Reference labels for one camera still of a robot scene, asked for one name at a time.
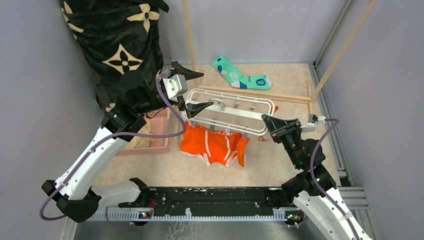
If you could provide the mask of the orange underwear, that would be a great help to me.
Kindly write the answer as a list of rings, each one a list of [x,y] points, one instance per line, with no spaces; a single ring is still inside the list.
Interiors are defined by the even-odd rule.
[[[186,156],[199,158],[207,166],[221,164],[230,167],[238,163],[246,165],[245,149],[250,138],[240,132],[210,130],[199,124],[185,122],[186,131],[180,142],[180,152]]]

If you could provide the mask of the white multi-clip hanger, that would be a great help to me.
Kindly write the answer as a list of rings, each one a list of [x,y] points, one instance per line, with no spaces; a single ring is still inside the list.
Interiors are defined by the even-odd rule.
[[[208,107],[189,116],[181,113],[185,120],[196,122],[204,127],[213,126],[217,130],[229,130],[249,135],[263,136],[268,129],[262,115],[273,116],[276,104],[266,98],[225,93],[202,88],[192,89],[185,100],[187,107]]]

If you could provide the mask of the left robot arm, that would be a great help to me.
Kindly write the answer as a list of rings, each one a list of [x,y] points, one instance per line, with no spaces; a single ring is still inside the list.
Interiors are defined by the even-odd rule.
[[[211,106],[210,102],[187,103],[183,97],[187,82],[202,76],[177,61],[160,74],[130,70],[121,76],[114,87],[115,105],[106,113],[89,146],[62,176],[42,184],[47,199],[55,201],[62,217],[82,223],[100,208],[120,204],[144,207],[149,203],[150,189],[137,177],[103,187],[94,187],[93,182],[126,144],[140,136],[147,113],[168,108],[177,118],[181,113],[192,118]]]

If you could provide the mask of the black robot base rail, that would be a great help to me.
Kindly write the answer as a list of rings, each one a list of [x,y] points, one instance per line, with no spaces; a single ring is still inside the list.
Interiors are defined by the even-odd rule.
[[[300,187],[150,187],[133,202],[120,208],[147,208],[155,217],[182,216],[189,209],[194,217],[272,216],[280,208],[294,208]]]

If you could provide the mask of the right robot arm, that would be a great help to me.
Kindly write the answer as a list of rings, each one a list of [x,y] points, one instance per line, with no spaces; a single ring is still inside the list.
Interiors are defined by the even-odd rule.
[[[322,142],[338,125],[337,118],[311,114],[302,125],[295,119],[261,116],[272,140],[282,144],[299,173],[281,186],[281,199],[296,206],[328,240],[369,240],[342,197],[323,161]]]

